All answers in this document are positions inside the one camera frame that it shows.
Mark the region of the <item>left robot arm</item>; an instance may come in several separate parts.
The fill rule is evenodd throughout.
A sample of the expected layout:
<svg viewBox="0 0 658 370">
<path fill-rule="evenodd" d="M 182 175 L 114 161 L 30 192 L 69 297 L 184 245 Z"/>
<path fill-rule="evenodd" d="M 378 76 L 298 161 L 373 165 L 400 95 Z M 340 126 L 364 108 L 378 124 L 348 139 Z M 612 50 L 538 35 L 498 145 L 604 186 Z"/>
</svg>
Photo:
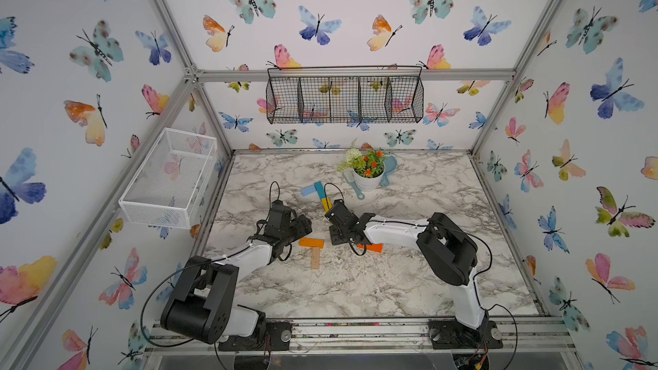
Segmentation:
<svg viewBox="0 0 658 370">
<path fill-rule="evenodd" d="M 280 260 L 286 248 L 311 232 L 311 219 L 282 200 L 274 201 L 242 248 L 214 260 L 194 256 L 176 273 L 179 279 L 160 326 L 205 344 L 235 341 L 260 346 L 267 338 L 266 316 L 235 303 L 237 284 Z"/>
</svg>

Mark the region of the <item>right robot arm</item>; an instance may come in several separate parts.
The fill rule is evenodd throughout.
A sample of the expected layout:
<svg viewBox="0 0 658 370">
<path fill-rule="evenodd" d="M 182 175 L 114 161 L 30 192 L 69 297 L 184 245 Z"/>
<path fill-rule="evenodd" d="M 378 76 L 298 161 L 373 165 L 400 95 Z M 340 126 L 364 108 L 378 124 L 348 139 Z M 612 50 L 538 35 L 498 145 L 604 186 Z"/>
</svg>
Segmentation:
<svg viewBox="0 0 658 370">
<path fill-rule="evenodd" d="M 434 349 L 501 349 L 502 336 L 478 299 L 478 246 L 450 218 L 436 212 L 426 220 L 388 219 L 373 213 L 356 216 L 343 200 L 327 211 L 334 244 L 392 244 L 422 253 L 431 272 L 450 286 L 455 317 L 428 322 Z"/>
</svg>

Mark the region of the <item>yellow block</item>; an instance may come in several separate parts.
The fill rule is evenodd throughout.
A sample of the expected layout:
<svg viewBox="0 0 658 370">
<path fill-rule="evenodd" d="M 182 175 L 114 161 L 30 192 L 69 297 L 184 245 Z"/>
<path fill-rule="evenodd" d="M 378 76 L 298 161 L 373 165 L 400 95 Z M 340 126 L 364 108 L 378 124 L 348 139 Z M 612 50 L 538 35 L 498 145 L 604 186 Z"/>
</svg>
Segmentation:
<svg viewBox="0 0 658 370">
<path fill-rule="evenodd" d="M 332 202 L 329 200 L 329 198 L 321 198 L 321 203 L 325 212 L 329 212 L 332 209 Z"/>
</svg>

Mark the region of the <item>teal block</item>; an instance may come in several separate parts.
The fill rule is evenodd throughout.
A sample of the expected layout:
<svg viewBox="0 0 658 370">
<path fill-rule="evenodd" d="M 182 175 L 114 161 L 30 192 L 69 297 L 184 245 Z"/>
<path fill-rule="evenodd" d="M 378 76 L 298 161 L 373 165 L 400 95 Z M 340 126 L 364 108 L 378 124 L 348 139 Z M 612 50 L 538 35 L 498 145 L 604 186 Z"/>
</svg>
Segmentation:
<svg viewBox="0 0 658 370">
<path fill-rule="evenodd" d="M 314 184 L 315 191 L 319 195 L 321 201 L 325 201 L 327 199 L 324 187 L 321 182 L 316 182 Z"/>
</svg>

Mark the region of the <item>light blue block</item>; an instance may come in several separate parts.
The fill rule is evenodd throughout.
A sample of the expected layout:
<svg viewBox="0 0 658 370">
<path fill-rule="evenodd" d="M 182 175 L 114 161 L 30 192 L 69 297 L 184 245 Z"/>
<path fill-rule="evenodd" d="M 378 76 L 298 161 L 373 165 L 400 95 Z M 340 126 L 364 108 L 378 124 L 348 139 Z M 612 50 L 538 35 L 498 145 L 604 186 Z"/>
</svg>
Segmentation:
<svg viewBox="0 0 658 370">
<path fill-rule="evenodd" d="M 314 185 L 310 185 L 306 188 L 301 189 L 301 195 L 302 196 L 308 196 L 308 195 L 313 195 L 316 193 L 316 188 Z"/>
</svg>

